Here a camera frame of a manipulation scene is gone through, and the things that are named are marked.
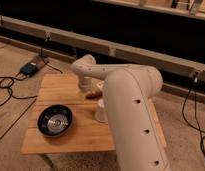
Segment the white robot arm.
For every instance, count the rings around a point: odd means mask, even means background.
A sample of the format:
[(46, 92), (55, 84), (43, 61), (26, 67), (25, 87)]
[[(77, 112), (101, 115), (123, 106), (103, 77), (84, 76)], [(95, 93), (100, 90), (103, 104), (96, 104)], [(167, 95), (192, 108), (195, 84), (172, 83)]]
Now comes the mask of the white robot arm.
[(71, 64), (80, 78), (102, 80), (104, 109), (121, 171), (172, 171), (151, 114), (149, 99), (163, 85), (157, 68), (98, 64), (85, 55)]

